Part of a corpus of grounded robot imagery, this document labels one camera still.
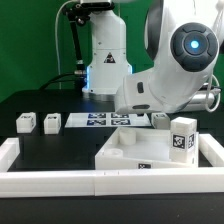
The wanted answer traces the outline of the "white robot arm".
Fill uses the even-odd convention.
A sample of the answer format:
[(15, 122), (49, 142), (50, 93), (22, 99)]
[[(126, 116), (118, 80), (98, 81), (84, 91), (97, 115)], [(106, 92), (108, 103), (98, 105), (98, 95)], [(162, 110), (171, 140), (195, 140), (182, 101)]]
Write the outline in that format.
[(80, 4), (93, 25), (86, 98), (112, 100), (119, 114), (216, 110), (220, 89), (211, 82), (224, 44), (224, 0), (153, 0), (144, 25), (153, 67), (138, 73), (126, 60), (126, 25), (113, 0)]

